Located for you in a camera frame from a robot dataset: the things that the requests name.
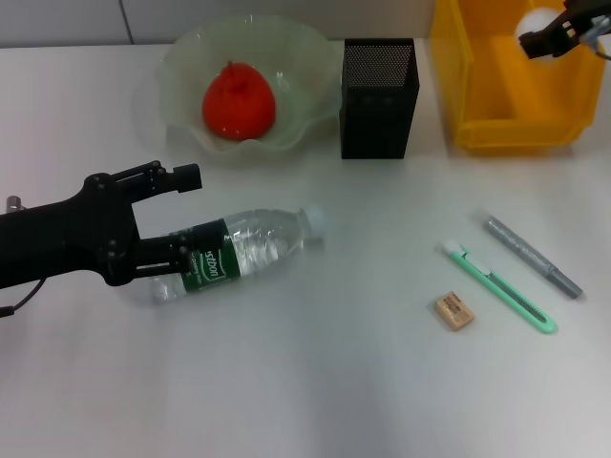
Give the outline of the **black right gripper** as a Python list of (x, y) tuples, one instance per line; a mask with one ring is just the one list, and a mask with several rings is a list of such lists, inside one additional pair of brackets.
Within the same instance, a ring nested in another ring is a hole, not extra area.
[(577, 30), (610, 15), (610, 0), (566, 0), (565, 11), (531, 10), (517, 24), (517, 42), (529, 59), (558, 58), (580, 44)]

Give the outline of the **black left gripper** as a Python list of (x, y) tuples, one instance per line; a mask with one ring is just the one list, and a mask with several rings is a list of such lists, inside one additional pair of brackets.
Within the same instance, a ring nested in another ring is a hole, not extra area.
[(197, 164), (153, 161), (85, 179), (73, 197), (1, 217), (1, 286), (92, 271), (111, 286), (194, 270), (193, 232), (140, 239), (132, 202), (201, 188)]

